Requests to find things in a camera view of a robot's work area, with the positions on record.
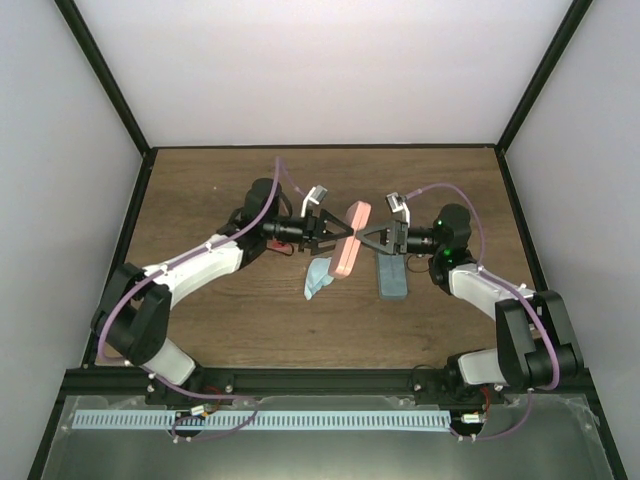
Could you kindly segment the pink glasses case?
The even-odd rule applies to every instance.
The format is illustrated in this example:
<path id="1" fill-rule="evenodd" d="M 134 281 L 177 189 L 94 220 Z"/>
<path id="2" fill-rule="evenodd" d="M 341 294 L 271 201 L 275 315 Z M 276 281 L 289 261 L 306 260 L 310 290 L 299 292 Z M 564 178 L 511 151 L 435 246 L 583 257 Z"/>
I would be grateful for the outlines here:
<path id="1" fill-rule="evenodd" d="M 351 274 L 361 246 L 355 234 L 366 227 L 371 209 L 371 205 L 364 201 L 356 201 L 348 208 L 345 223 L 352 228 L 353 234 L 336 243 L 328 270 L 332 278 L 344 279 Z"/>

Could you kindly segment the grey glasses case green lining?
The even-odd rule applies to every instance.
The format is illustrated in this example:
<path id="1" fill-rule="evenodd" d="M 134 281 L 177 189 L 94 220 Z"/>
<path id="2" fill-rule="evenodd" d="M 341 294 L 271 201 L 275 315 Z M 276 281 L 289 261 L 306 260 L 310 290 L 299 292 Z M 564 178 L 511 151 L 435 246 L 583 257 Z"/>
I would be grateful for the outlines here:
<path id="1" fill-rule="evenodd" d="M 376 268 L 379 297 L 382 300 L 404 300 L 408 295 L 404 257 L 377 253 Z"/>

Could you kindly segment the light blue cloth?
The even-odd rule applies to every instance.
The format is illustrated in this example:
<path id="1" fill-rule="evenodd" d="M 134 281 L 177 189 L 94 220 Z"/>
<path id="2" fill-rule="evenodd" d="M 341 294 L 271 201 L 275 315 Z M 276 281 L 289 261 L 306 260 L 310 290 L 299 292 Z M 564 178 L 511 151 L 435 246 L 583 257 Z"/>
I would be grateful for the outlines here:
<path id="1" fill-rule="evenodd" d="M 307 269 L 304 283 L 304 297 L 310 300 L 322 288 L 330 285 L 334 278 L 329 273 L 330 258 L 314 258 Z"/>

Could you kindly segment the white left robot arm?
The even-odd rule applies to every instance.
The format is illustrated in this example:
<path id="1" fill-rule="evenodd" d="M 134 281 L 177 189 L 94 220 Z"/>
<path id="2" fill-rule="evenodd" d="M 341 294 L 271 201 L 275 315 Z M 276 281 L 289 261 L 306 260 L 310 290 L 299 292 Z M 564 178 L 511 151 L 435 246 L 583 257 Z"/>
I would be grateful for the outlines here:
<path id="1" fill-rule="evenodd" d="M 314 255 L 332 252 L 328 272 L 347 276 L 357 256 L 355 232 L 367 221 L 369 208 L 353 204 L 343 218 L 311 207 L 325 189 L 317 185 L 305 197 L 299 215 L 281 214 L 289 203 L 279 183 L 253 182 L 241 207 L 201 245 L 163 263 L 116 268 L 92 320 L 103 362 L 129 363 L 164 384 L 181 403 L 205 398 L 203 368 L 168 337 L 171 310 L 210 282 L 233 274 L 263 254 L 270 241 L 290 244 Z"/>

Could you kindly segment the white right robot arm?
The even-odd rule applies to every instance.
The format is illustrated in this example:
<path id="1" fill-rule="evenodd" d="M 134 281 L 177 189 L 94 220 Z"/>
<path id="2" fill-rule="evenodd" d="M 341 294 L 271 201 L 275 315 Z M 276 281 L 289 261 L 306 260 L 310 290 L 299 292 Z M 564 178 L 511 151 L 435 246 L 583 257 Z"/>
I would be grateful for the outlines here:
<path id="1" fill-rule="evenodd" d="M 454 357 L 444 378 L 451 400 L 468 402 L 488 384 L 553 390 L 583 372 L 584 358 L 561 295 L 515 285 L 482 266 L 468 248 L 471 213 L 466 207 L 445 205 L 428 228 L 391 220 L 356 236 L 387 256 L 427 256 L 434 285 L 494 321 L 495 348 Z"/>

